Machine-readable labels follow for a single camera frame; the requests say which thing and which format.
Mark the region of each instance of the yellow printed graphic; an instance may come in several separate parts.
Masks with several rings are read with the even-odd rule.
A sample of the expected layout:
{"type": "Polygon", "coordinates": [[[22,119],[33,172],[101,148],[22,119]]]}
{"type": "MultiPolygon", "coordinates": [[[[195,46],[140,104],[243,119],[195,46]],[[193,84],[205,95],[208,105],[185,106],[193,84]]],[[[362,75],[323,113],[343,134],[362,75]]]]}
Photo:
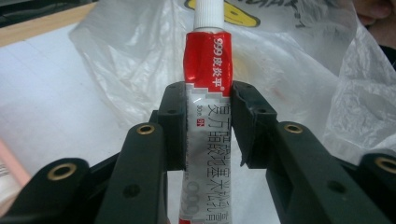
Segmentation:
{"type": "MultiPolygon", "coordinates": [[[[184,6],[195,9],[195,0],[186,0],[184,6]]],[[[260,25],[260,20],[238,7],[224,1],[224,20],[235,25],[246,27],[256,27],[260,25]]]]}

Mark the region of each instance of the plastic bag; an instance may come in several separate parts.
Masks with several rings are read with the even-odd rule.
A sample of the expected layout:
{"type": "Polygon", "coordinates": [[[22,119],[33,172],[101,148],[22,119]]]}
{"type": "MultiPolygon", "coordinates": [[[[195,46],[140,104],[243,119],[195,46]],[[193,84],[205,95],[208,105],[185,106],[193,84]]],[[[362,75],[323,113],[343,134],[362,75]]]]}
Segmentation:
{"type": "MultiPolygon", "coordinates": [[[[396,74],[348,1],[226,4],[234,79],[253,84],[278,120],[304,124],[358,163],[396,150],[396,74]]],[[[104,99],[131,126],[148,120],[164,88],[183,80],[194,1],[100,1],[71,33],[104,99]]]]}

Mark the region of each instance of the red square symbol on tube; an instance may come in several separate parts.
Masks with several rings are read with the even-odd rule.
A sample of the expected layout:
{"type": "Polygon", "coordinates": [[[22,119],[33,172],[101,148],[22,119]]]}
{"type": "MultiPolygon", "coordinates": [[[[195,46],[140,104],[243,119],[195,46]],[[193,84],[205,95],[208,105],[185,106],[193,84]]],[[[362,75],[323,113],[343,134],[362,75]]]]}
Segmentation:
{"type": "Polygon", "coordinates": [[[197,127],[205,127],[205,119],[197,119],[197,127]]]}

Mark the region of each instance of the human hand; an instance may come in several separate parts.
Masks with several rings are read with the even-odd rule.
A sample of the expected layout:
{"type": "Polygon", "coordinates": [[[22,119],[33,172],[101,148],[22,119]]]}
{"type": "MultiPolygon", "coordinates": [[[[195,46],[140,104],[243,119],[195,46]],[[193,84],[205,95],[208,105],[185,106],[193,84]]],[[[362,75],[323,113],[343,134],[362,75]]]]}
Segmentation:
{"type": "Polygon", "coordinates": [[[353,0],[361,23],[379,45],[396,49],[396,0],[353,0]]]}

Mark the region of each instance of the white plastic bag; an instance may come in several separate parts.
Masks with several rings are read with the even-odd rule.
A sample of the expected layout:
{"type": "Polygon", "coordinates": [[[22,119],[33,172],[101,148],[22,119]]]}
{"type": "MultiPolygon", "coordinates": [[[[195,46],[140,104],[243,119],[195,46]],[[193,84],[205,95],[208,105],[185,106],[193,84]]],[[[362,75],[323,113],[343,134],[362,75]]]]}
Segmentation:
{"type": "MultiPolygon", "coordinates": [[[[147,121],[164,88],[183,80],[193,6],[101,0],[71,33],[127,125],[147,121]]],[[[396,74],[350,1],[229,0],[226,20],[234,79],[253,84],[278,120],[302,123],[334,156],[355,164],[370,150],[396,150],[396,74]]]]}

